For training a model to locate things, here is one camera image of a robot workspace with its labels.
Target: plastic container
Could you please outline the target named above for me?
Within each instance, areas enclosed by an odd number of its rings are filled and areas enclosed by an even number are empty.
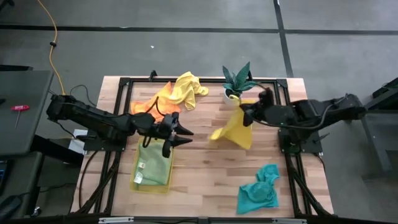
[[[142,140],[144,138],[140,137],[138,139],[138,146],[142,144]],[[169,173],[169,180],[167,181],[166,185],[144,185],[144,184],[137,184],[134,182],[134,174],[136,173],[137,169],[137,163],[138,163],[138,158],[139,158],[139,147],[137,147],[136,150],[136,155],[134,156],[134,163],[132,167],[132,172],[130,175],[130,190],[135,191],[135,192],[143,192],[143,193],[152,193],[152,194],[167,194],[169,192],[169,187],[172,179],[172,171],[173,171],[173,161],[174,161],[174,152],[171,153],[170,156],[172,156],[172,162],[171,162],[171,168],[170,168],[170,173]]]

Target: wood grain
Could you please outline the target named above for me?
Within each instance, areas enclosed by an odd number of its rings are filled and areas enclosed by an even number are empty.
[[[104,77],[99,94],[98,108],[113,112],[120,77]],[[307,98],[301,78],[288,78],[291,101]],[[146,101],[165,83],[135,83],[132,100]],[[178,217],[292,217],[286,164],[279,152],[277,128],[253,124],[253,143],[246,151],[225,139],[209,141],[209,135],[223,127],[231,116],[232,108],[222,102],[223,88],[219,83],[202,83],[209,88],[208,96],[198,96],[197,107],[187,111],[180,105],[180,122],[195,133],[193,142],[175,148],[175,159],[167,195],[137,193],[129,190],[134,153],[138,135],[129,137],[121,158],[114,195],[112,215],[178,216]],[[255,87],[244,93],[244,98],[257,98],[261,91]],[[84,159],[81,171],[90,155]],[[88,199],[100,179],[104,152],[97,153],[85,175],[82,187],[83,203]],[[321,162],[312,155],[302,156],[308,187],[325,209],[333,212],[328,186]],[[277,164],[280,178],[275,181],[279,208],[264,208],[245,215],[236,214],[240,185],[255,181],[256,171],[266,164]],[[78,191],[72,211],[78,209]],[[297,191],[303,210],[302,194]],[[103,207],[108,195],[105,190]]]

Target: red screwdriver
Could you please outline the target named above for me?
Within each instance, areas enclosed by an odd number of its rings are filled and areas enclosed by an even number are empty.
[[[21,111],[29,110],[29,106],[28,105],[19,105],[19,106],[13,106],[11,109],[13,111],[18,111],[17,121],[15,122],[15,129],[17,129],[19,115],[21,114]]]

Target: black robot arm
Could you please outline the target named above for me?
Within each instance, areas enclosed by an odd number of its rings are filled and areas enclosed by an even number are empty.
[[[107,111],[86,105],[73,96],[53,95],[47,109],[48,119],[72,120],[92,131],[94,135],[78,136],[82,141],[101,142],[107,145],[120,146],[125,144],[127,136],[136,132],[145,136],[144,147],[149,145],[151,138],[164,139],[163,156],[170,156],[170,148],[191,142],[191,139],[176,134],[193,135],[178,121],[178,113],[166,114],[160,123],[149,113],[114,115]]]
[[[289,133],[285,139],[287,144],[304,141],[315,131],[341,120],[360,119],[366,112],[358,97],[352,94],[332,100],[299,100],[285,106],[275,105],[274,94],[269,88],[259,94],[256,103],[240,107],[244,111],[243,125],[257,121],[284,129]]]

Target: potted plant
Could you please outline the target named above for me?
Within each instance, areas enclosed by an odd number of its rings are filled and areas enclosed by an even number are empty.
[[[225,88],[223,100],[227,105],[236,105],[239,101],[242,92],[250,90],[257,83],[254,81],[247,81],[250,71],[250,62],[248,62],[237,75],[229,73],[228,69],[223,66],[223,73],[225,76],[225,82],[223,87]]]

